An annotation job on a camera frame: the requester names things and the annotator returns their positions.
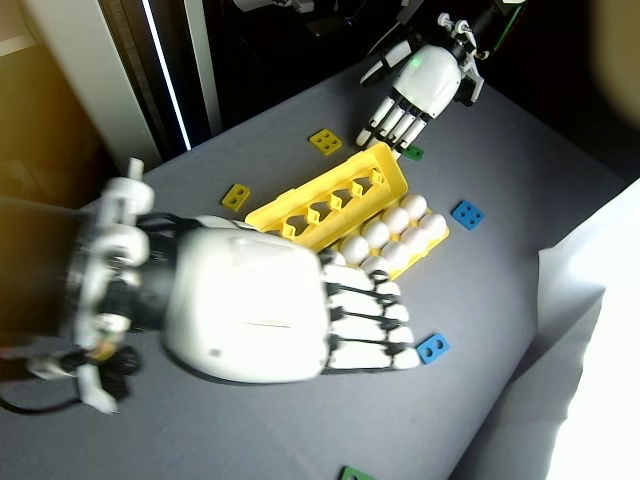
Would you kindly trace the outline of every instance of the robotic hand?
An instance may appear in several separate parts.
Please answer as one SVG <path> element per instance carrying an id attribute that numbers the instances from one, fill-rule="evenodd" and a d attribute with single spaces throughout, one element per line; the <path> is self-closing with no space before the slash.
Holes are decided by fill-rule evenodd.
<path id="1" fill-rule="evenodd" d="M 338 252 L 316 255 L 242 222 L 151 214 L 154 194 L 141 172 L 132 160 L 129 178 L 110 182 L 92 227 L 65 247 L 71 266 L 47 275 L 68 277 L 77 350 L 0 360 L 0 381 L 75 378 L 83 403 L 116 412 L 125 377 L 140 364 L 122 345 L 125 334 L 144 329 L 160 330 L 178 363 L 236 382 L 419 365 L 409 314 L 386 273 L 366 274 Z"/>
<path id="2" fill-rule="evenodd" d="M 473 31 L 466 20 L 454 23 L 446 13 L 440 15 L 438 25 L 449 32 L 448 45 L 422 46 L 418 38 L 405 40 L 382 55 L 362 77 L 362 85 L 371 84 L 413 54 L 391 92 L 358 135 L 356 144 L 370 147 L 386 142 L 397 158 L 456 93 L 460 91 L 460 99 L 468 105 L 478 100 L 484 79 L 476 67 Z"/>

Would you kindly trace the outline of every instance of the green wire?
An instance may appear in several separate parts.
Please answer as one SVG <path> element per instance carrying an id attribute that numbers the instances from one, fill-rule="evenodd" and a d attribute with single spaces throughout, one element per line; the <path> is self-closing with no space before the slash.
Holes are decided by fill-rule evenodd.
<path id="1" fill-rule="evenodd" d="M 518 15 L 520 14 L 520 11 L 522 10 L 522 5 L 520 5 L 518 8 L 516 8 L 516 11 L 513 12 L 513 15 L 511 16 L 511 20 L 509 20 L 509 23 L 507 23 L 507 26 L 504 29 L 504 32 L 502 32 L 502 35 L 500 35 L 500 38 L 498 39 L 498 43 L 496 43 L 496 46 L 493 47 L 493 51 L 494 53 L 502 46 L 505 38 L 507 38 L 507 35 L 509 34 L 509 31 L 511 30 L 511 27 L 513 27 L 513 24 L 516 21 L 516 18 L 518 18 Z"/>

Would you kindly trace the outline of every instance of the building block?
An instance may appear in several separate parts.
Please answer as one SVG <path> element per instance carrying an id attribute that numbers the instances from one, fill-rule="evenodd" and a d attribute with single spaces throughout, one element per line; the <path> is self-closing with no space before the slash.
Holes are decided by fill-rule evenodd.
<path id="1" fill-rule="evenodd" d="M 340 480 L 376 480 L 371 475 L 359 472 L 355 468 L 344 467 Z"/>
<path id="2" fill-rule="evenodd" d="M 251 195 L 249 187 L 235 183 L 220 203 L 234 212 L 237 212 L 249 199 L 249 195 Z"/>
<path id="3" fill-rule="evenodd" d="M 428 365 L 436 360 L 440 355 L 446 353 L 449 348 L 449 344 L 445 338 L 440 333 L 436 333 L 418 345 L 416 350 L 418 351 L 418 355 L 420 355 L 423 363 Z"/>
<path id="4" fill-rule="evenodd" d="M 404 152 L 402 152 L 402 155 L 404 155 L 407 158 L 410 158 L 415 162 L 419 162 L 420 160 L 422 160 L 422 156 L 424 155 L 424 150 L 422 150 L 419 147 L 416 147 L 415 145 L 409 145 L 407 148 L 405 148 Z"/>
<path id="5" fill-rule="evenodd" d="M 484 213 L 473 203 L 464 200 L 453 209 L 451 216 L 467 230 L 473 230 L 484 218 Z"/>
<path id="6" fill-rule="evenodd" d="M 320 150 L 325 157 L 342 147 L 342 140 L 326 128 L 310 136 L 309 143 Z"/>

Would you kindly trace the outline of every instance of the light strip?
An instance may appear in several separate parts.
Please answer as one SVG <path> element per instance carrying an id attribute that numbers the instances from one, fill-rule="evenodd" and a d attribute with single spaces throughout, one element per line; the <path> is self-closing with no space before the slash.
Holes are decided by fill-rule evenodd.
<path id="1" fill-rule="evenodd" d="M 162 68 L 164 81 L 167 83 L 167 88 L 169 89 L 169 96 L 171 97 L 171 103 L 173 103 L 173 109 L 176 112 L 178 124 L 180 125 L 180 131 L 182 132 L 182 138 L 184 139 L 184 146 L 187 148 L 187 150 L 191 150 L 191 143 L 189 142 L 187 129 L 185 128 L 184 121 L 182 120 L 182 114 L 180 113 L 180 106 L 178 105 L 176 92 L 173 90 L 173 83 L 171 83 L 171 77 L 169 76 L 169 69 L 167 68 L 167 62 L 164 59 L 164 53 L 162 53 L 162 45 L 160 45 L 160 38 L 158 37 L 158 31 L 156 30 L 156 22 L 153 20 L 153 13 L 151 13 L 151 6 L 149 5 L 149 0 L 142 0 L 142 6 L 144 7 L 144 13 L 147 15 L 147 23 L 149 23 L 149 29 L 151 30 L 151 37 L 153 37 L 153 44 L 156 47 L 158 60 L 160 60 L 160 67 Z"/>

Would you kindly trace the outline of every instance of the gray table surface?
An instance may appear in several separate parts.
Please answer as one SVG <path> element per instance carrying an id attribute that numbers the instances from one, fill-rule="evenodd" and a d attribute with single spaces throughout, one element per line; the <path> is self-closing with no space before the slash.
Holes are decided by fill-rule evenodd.
<path id="1" fill-rule="evenodd" d="M 238 182 L 252 191 L 242 218 L 344 161 L 388 88 L 360 89 L 364 68 L 151 172 L 156 210 L 229 216 L 219 201 Z M 325 127 L 345 142 L 328 158 L 307 143 Z M 446 355 L 405 372 L 232 386 L 185 373 L 157 335 L 132 336 L 145 369 L 119 415 L 0 412 L 0 478 L 333 480 L 343 465 L 379 480 L 446 478 L 535 333 L 538 249 L 622 182 L 490 87 L 473 108 L 449 107 L 415 143 L 424 160 L 401 160 L 410 191 L 444 214 L 462 199 L 486 214 L 473 232 L 447 215 L 450 237 L 399 280 L 416 337 L 441 332 Z M 62 384 L 6 391 L 41 405 L 69 392 Z"/>

